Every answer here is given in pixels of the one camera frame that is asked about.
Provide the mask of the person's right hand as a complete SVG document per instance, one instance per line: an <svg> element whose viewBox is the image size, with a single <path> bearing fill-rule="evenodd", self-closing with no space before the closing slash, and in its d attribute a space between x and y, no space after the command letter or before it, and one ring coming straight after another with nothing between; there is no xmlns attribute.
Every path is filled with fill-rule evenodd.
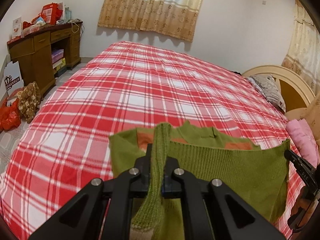
<svg viewBox="0 0 320 240"><path fill-rule="evenodd" d="M303 226L304 224L306 224L309 221L309 219L311 218L311 216L312 216L312 214L318 204L318 200L314 200L313 202L311 202L310 200L305 199L303 197L305 189L306 189L306 186L301 188L300 194L297 197L295 204L294 204L293 208L291 209L291 214L290 214L290 216L295 215L298 212L298 209L300 207L306 211L302 221L300 222L300 226Z"/></svg>

